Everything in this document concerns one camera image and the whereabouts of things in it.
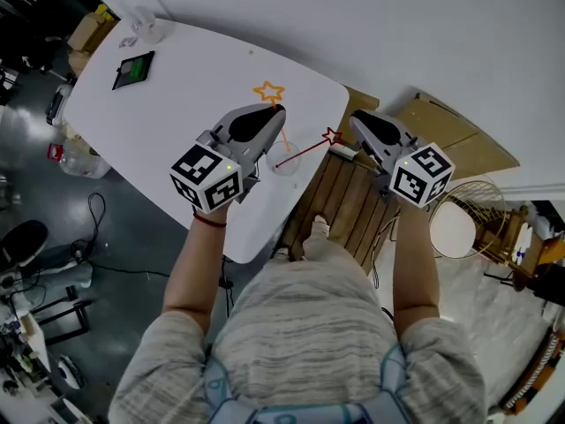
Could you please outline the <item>person's beige trousers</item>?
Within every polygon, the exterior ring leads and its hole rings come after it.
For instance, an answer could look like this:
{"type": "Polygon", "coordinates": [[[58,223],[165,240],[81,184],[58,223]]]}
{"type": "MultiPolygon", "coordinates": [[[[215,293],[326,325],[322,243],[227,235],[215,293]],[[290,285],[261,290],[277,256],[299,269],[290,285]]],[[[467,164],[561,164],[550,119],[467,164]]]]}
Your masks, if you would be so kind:
{"type": "Polygon", "coordinates": [[[343,246],[321,233],[312,233],[303,243],[304,259],[290,261],[287,255],[277,254],[265,268],[285,271],[314,271],[329,275],[351,276],[366,279],[366,273],[343,246]]]}

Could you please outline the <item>clear glass cup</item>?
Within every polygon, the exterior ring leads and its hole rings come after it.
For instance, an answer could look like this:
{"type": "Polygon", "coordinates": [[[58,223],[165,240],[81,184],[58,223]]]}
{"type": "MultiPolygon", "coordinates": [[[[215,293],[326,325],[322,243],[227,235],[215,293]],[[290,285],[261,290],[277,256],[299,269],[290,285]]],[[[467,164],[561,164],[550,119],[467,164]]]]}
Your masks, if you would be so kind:
{"type": "Polygon", "coordinates": [[[292,176],[300,164],[298,153],[299,149],[295,144],[278,141],[267,152],[267,166],[276,175],[292,176]]]}

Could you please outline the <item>person's cream shoe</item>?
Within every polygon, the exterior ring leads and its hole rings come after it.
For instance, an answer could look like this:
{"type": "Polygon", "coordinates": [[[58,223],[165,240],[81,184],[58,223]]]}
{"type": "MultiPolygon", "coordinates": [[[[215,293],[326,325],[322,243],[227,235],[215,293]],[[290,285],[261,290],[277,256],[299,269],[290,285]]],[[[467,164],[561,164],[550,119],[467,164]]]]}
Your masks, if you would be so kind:
{"type": "Polygon", "coordinates": [[[330,233],[330,225],[326,217],[322,214],[317,214],[312,222],[311,237],[327,239],[330,233]]]}

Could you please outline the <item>wooden slat platform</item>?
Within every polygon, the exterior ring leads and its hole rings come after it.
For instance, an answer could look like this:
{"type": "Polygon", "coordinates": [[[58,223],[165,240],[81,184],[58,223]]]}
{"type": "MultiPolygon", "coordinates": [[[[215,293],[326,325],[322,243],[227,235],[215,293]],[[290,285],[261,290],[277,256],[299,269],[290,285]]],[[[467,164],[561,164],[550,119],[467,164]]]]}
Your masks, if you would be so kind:
{"type": "Polygon", "coordinates": [[[289,248],[291,260],[302,259],[302,243],[314,216],[321,213],[330,224],[330,239],[370,275],[396,211],[395,204],[380,196],[367,167],[328,152],[291,211],[278,244],[289,248]]]}

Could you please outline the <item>clear water jug red cap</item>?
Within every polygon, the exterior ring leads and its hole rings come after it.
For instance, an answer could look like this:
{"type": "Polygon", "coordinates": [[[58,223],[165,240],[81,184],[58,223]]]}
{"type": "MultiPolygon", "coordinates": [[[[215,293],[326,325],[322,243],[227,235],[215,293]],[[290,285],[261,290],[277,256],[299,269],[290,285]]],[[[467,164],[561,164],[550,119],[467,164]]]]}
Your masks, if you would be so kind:
{"type": "Polygon", "coordinates": [[[102,157],[72,140],[66,140],[64,144],[51,143],[47,158],[57,162],[64,173],[75,177],[99,179],[111,169],[102,157]]]}

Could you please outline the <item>black metal frame stand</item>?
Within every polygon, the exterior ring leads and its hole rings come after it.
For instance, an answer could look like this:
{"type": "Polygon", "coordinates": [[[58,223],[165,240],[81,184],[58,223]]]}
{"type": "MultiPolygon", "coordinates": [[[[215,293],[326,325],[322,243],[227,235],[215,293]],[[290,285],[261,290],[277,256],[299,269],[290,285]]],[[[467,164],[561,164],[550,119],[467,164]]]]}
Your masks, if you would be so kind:
{"type": "Polygon", "coordinates": [[[57,345],[88,333],[87,309],[93,304],[92,299],[81,298],[75,286],[69,286],[60,298],[33,309],[39,327],[48,330],[45,344],[57,345]]]}

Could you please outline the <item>white work desk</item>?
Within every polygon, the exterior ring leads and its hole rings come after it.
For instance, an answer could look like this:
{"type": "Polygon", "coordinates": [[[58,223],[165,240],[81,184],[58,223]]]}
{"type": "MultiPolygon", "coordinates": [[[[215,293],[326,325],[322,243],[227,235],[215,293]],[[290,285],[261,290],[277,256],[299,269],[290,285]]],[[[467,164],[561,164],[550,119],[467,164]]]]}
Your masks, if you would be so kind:
{"type": "Polygon", "coordinates": [[[42,424],[56,397],[43,331],[29,313],[11,318],[0,326],[0,417],[8,424],[42,424]]]}

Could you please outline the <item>red star wand stick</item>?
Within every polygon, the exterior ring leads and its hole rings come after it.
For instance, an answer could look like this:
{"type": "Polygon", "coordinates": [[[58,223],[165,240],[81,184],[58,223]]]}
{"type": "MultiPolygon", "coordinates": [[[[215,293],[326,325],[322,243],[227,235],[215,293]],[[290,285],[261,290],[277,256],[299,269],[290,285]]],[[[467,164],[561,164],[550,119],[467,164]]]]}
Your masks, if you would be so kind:
{"type": "Polygon", "coordinates": [[[340,131],[334,131],[330,127],[327,128],[326,132],[321,135],[321,141],[311,145],[310,147],[298,151],[295,155],[288,156],[284,160],[280,161],[279,163],[275,164],[275,169],[280,169],[284,164],[293,161],[296,158],[299,158],[301,155],[309,153],[310,151],[314,150],[315,148],[321,147],[324,144],[328,144],[329,146],[334,145],[344,145],[343,142],[343,133],[340,131]]]}

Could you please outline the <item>flat white box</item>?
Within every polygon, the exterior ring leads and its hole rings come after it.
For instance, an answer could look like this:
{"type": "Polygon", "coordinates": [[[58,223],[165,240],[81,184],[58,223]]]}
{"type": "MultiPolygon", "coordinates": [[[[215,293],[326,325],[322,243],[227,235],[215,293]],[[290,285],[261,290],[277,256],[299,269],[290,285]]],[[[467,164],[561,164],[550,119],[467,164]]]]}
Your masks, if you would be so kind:
{"type": "Polygon", "coordinates": [[[333,154],[335,155],[339,155],[340,157],[348,160],[348,161],[352,161],[354,159],[354,157],[358,154],[358,150],[354,149],[354,148],[350,148],[348,146],[342,145],[342,144],[334,144],[329,148],[329,151],[331,151],[333,154]]]}

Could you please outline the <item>black tablet green screen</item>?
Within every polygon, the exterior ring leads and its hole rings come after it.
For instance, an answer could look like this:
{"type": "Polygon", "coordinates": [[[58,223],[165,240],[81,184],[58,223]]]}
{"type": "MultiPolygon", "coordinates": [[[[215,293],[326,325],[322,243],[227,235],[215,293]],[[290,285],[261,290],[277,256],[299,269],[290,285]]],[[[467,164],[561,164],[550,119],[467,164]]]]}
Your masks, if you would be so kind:
{"type": "Polygon", "coordinates": [[[117,76],[114,80],[112,89],[117,90],[120,87],[145,81],[147,79],[154,54],[154,51],[149,51],[146,54],[123,60],[117,68],[117,76]]]}

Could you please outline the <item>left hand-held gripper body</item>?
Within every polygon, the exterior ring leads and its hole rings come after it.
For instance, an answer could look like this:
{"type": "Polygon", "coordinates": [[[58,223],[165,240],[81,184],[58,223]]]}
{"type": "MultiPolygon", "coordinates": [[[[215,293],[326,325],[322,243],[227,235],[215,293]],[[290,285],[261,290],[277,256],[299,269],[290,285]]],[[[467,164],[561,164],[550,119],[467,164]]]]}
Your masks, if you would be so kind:
{"type": "Polygon", "coordinates": [[[222,123],[203,132],[169,171],[177,192],[206,214],[241,201],[260,182],[257,158],[241,155],[237,142],[222,140],[222,123]]]}

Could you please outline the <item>red wrist band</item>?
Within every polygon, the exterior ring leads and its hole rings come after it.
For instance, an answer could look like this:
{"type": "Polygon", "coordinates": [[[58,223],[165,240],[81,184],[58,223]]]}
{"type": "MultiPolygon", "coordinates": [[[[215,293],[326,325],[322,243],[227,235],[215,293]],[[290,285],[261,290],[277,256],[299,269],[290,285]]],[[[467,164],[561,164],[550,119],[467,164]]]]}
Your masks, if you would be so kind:
{"type": "Polygon", "coordinates": [[[225,228],[227,226],[226,222],[218,223],[218,222],[210,220],[209,218],[206,218],[206,217],[204,217],[204,216],[202,216],[198,213],[194,213],[193,218],[197,221],[200,221],[200,222],[202,222],[202,223],[204,223],[208,226],[215,227],[215,228],[225,228]]]}

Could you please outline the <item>large cardboard sheet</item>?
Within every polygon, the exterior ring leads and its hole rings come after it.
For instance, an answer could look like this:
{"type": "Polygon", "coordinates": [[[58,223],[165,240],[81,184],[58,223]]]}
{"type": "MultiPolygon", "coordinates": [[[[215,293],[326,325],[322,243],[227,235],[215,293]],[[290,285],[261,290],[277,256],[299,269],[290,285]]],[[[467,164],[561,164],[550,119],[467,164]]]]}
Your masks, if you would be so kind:
{"type": "Polygon", "coordinates": [[[486,132],[425,93],[417,93],[393,110],[392,115],[407,126],[410,134],[435,143],[449,157],[456,167],[453,179],[520,166],[517,159],[486,132]]]}

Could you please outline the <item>small cardboard sheet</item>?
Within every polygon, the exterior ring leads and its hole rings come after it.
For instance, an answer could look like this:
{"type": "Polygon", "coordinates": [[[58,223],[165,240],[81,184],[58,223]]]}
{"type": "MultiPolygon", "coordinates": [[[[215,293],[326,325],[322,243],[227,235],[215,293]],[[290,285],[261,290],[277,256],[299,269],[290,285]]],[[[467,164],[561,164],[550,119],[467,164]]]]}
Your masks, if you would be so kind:
{"type": "Polygon", "coordinates": [[[352,114],[355,110],[377,110],[379,108],[380,100],[378,98],[351,87],[346,87],[346,90],[349,94],[346,115],[352,114]]]}

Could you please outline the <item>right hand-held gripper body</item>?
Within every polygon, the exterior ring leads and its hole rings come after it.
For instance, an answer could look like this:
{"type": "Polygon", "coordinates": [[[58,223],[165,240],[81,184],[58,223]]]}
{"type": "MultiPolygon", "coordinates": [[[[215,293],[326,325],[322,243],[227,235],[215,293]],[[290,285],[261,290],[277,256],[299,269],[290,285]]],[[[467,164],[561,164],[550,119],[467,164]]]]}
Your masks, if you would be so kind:
{"type": "Polygon", "coordinates": [[[423,208],[443,193],[455,164],[436,143],[421,145],[414,138],[382,169],[375,182],[383,198],[395,194],[423,208]]]}

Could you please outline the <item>silver black device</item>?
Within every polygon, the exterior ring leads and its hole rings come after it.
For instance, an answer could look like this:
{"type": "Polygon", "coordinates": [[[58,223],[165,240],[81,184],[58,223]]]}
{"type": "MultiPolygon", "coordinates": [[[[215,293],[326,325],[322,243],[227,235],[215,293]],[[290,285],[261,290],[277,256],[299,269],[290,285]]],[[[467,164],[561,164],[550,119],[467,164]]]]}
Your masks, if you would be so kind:
{"type": "Polygon", "coordinates": [[[56,92],[45,111],[46,122],[48,125],[58,127],[63,123],[64,107],[72,89],[73,86],[67,83],[57,87],[56,92]]]}

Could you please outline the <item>person's left forearm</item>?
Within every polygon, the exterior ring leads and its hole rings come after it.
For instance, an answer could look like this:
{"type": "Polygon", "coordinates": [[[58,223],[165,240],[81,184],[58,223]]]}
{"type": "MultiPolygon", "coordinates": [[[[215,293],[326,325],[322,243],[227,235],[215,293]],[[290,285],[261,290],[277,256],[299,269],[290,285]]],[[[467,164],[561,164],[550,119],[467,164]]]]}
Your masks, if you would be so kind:
{"type": "MultiPolygon", "coordinates": [[[[227,223],[227,205],[209,215],[198,214],[218,223],[227,223]]],[[[208,226],[193,218],[184,246],[166,285],[162,311],[189,315],[207,333],[218,290],[225,228],[208,226]]]]}

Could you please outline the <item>light blue chest harness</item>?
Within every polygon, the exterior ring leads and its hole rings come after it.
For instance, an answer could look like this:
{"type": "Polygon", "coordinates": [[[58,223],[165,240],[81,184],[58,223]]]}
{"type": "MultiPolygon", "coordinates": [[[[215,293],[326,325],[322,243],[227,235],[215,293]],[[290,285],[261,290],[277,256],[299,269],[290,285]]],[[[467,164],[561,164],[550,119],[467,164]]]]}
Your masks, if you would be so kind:
{"type": "Polygon", "coordinates": [[[233,395],[224,365],[211,358],[204,370],[210,414],[207,424],[411,424],[399,392],[407,382],[407,363],[400,345],[380,364],[380,391],[367,400],[339,405],[256,406],[233,395]]]}

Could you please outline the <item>white round floor device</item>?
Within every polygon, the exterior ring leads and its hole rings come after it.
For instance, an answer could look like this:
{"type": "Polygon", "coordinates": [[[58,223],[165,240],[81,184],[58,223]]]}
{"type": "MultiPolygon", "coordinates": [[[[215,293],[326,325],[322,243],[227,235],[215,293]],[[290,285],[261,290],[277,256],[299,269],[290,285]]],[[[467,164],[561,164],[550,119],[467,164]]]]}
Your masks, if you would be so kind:
{"type": "Polygon", "coordinates": [[[59,357],[57,370],[70,388],[80,390],[86,385],[84,376],[69,356],[59,357]]]}

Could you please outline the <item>wooden side shelf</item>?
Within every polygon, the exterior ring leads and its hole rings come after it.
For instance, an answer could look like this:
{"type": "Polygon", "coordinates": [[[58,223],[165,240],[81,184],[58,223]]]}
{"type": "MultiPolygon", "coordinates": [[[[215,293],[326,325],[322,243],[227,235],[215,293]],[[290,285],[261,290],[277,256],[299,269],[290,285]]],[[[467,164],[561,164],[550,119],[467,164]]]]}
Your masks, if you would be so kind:
{"type": "Polygon", "coordinates": [[[565,235],[542,238],[527,221],[523,205],[478,229],[473,248],[489,261],[509,268],[506,276],[484,276],[520,292],[547,273],[553,264],[565,266],[565,235]]]}

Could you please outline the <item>person's grey striped shirt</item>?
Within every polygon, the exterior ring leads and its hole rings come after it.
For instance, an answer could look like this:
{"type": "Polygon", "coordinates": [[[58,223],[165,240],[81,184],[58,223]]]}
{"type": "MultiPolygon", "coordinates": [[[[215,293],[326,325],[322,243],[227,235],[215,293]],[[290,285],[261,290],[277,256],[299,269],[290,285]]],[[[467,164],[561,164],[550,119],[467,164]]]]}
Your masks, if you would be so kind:
{"type": "Polygon", "coordinates": [[[109,408],[110,424],[202,424],[207,357],[255,405],[337,405],[373,398],[400,346],[400,398],[419,424],[485,424],[486,386],[463,329],[427,318],[397,335],[366,277],[325,262],[267,265],[241,292],[213,349],[169,311],[146,330],[109,408]]]}

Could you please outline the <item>brown cardboard box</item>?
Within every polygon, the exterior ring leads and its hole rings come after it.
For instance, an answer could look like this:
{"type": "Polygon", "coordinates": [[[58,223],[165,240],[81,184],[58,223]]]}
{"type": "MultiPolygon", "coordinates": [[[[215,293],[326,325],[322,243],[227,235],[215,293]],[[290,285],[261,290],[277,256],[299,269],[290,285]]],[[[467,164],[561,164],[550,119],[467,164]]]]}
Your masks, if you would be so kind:
{"type": "Polygon", "coordinates": [[[77,25],[67,44],[74,51],[92,54],[116,24],[115,20],[88,13],[77,25]]]}
{"type": "Polygon", "coordinates": [[[68,56],[69,66],[76,77],[84,71],[91,55],[88,52],[79,52],[73,50],[68,56]]]}

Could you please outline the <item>person's right forearm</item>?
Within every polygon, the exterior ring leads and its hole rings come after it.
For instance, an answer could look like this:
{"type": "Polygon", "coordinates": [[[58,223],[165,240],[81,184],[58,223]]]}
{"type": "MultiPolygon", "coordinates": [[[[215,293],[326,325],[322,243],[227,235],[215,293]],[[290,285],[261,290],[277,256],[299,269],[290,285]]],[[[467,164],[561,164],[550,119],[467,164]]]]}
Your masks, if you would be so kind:
{"type": "Polygon", "coordinates": [[[422,208],[402,201],[398,218],[393,268],[394,326],[401,336],[412,324],[439,313],[440,283],[422,208]]]}

